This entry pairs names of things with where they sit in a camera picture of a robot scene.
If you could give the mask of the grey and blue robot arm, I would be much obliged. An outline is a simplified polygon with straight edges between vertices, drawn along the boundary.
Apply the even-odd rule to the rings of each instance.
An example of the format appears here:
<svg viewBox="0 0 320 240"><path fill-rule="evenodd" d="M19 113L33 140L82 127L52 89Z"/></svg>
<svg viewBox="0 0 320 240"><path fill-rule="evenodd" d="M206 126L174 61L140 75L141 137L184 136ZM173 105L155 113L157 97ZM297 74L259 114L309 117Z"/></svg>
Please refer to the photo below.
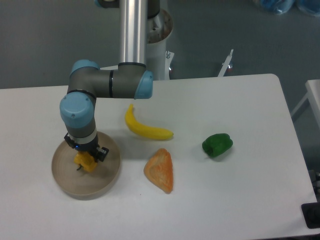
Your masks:
<svg viewBox="0 0 320 240"><path fill-rule="evenodd" d="M158 0L97 0L96 5L120 10L120 61L116 70L103 70L94 61L78 60L72 66L67 94L59 104L66 126L66 143L104 161L109 150L99 145L95 122L98 98L149 99L153 73L146 67L148 20L160 12Z"/></svg>

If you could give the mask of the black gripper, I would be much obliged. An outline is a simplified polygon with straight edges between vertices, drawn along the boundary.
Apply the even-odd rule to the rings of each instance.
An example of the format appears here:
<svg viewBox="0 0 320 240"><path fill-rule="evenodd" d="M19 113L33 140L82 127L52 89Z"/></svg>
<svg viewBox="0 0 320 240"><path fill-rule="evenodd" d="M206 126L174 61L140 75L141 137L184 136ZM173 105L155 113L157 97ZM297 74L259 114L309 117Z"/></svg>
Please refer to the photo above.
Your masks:
<svg viewBox="0 0 320 240"><path fill-rule="evenodd" d="M64 140L72 149L75 149L78 152L88 152L95 159L95 162L104 162L109 153L108 148L99 146L98 135L96 135L95 138L88 143L78 143L72 140L67 133L64 136Z"/></svg>

